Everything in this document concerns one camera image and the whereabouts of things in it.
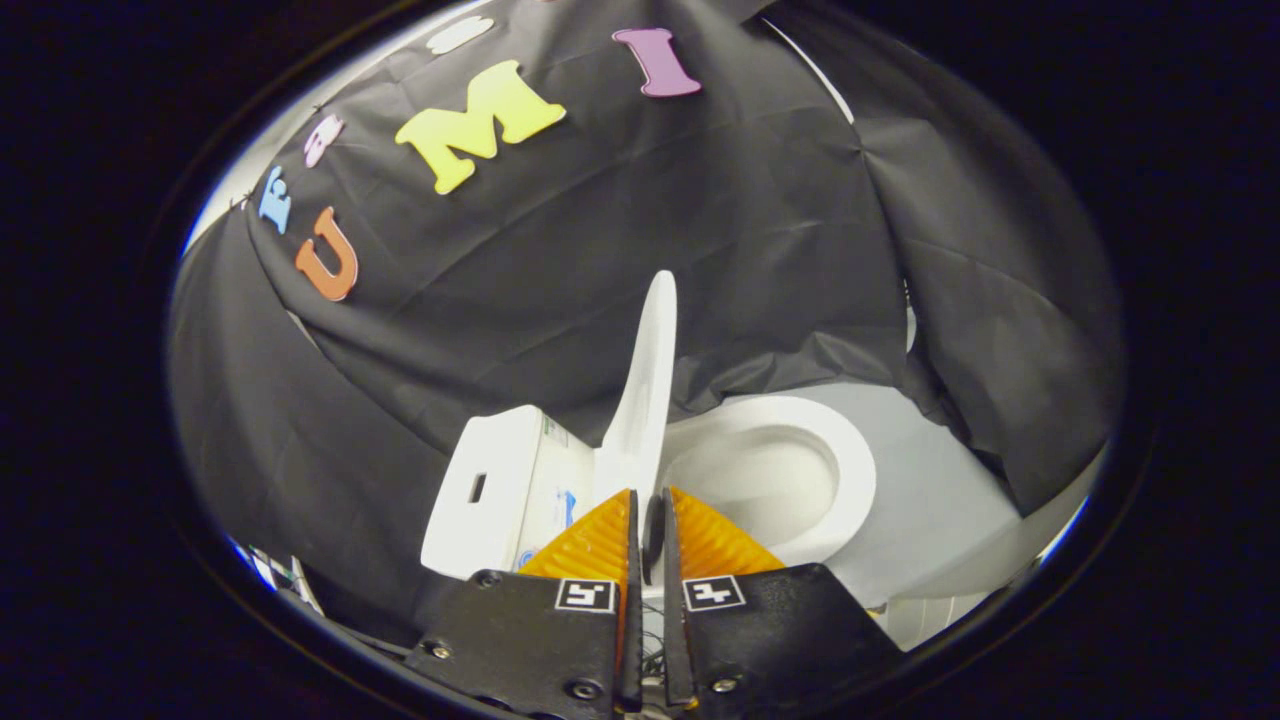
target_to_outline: toilet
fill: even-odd
[[[599,448],[531,405],[472,418],[428,521],[422,565],[460,579],[516,571],[626,488],[637,492],[643,537],[650,497],[671,486],[786,565],[822,562],[847,543],[876,493],[876,465],[858,428],[799,397],[732,398],[668,425],[675,341],[675,278],[663,270],[649,287],[622,398]],[[660,596],[663,574],[649,575],[643,597]]]

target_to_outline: bolt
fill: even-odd
[[[577,700],[595,700],[600,697],[600,688],[595,687],[593,683],[579,680],[568,687],[568,694],[576,697]]]

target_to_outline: foam letter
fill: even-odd
[[[645,82],[640,92],[649,97],[689,95],[703,88],[703,83],[689,77],[671,49],[671,31],[660,27],[646,29],[620,29],[613,40],[626,45],[640,63]]]
[[[324,119],[316,129],[311,131],[311,136],[307,137],[306,145],[302,146],[302,152],[306,158],[306,164],[308,168],[316,167],[320,158],[324,155],[325,149],[338,137],[342,132],[342,118],[338,115],[329,115]]]
[[[466,113],[426,109],[396,133],[396,142],[413,145],[426,160],[440,195],[448,195],[476,172],[475,161],[458,159],[451,147],[480,158],[498,154],[495,118],[502,123],[502,141],[516,143],[564,117],[564,106],[539,97],[516,74],[517,67],[516,60],[506,60],[471,78]]]
[[[289,206],[292,197],[285,197],[288,186],[280,179],[284,170],[276,165],[271,168],[271,174],[266,176],[266,187],[262,188],[262,201],[257,206],[257,217],[266,218],[275,223],[275,229],[284,234],[284,225],[289,222]]]
[[[320,217],[316,218],[316,234],[323,237],[329,243],[329,247],[338,254],[338,274],[330,273],[324,266],[324,263],[316,256],[316,243],[311,238],[307,238],[302,243],[293,265],[302,270],[302,274],[311,281],[311,284],[316,286],[320,295],[338,302],[347,297],[352,286],[356,284],[356,274],[360,272],[360,263],[356,260],[356,249],[351,246],[347,236],[342,234],[338,224],[333,222],[333,208],[325,208],[320,211]]]

